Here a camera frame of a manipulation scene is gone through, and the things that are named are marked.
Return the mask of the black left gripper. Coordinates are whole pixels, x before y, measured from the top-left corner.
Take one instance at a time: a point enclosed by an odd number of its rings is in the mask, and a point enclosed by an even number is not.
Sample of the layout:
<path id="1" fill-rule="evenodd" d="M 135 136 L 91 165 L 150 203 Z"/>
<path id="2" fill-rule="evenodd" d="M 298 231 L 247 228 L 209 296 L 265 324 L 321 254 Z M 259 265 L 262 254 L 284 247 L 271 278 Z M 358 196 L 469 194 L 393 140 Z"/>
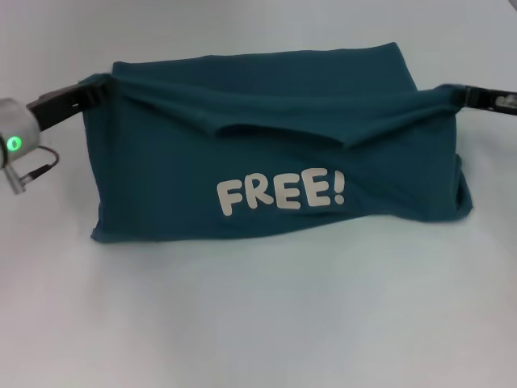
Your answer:
<path id="1" fill-rule="evenodd" d="M 83 110 L 98 107 L 110 95 L 111 75 L 91 75 L 77 86 L 51 91 L 27 105 L 40 130 L 47 130 Z"/>

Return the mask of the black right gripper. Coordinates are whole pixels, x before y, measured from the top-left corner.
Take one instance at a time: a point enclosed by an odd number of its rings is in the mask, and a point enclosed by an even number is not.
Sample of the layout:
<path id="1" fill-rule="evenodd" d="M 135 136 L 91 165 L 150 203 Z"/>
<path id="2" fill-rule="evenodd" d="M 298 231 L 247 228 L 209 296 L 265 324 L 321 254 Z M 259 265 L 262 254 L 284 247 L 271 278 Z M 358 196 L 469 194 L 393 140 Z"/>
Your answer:
<path id="1" fill-rule="evenodd" d="M 511 116 L 517 115 L 516 93 L 498 91 L 474 86 L 465 88 L 465 103 L 467 108 L 497 112 Z"/>

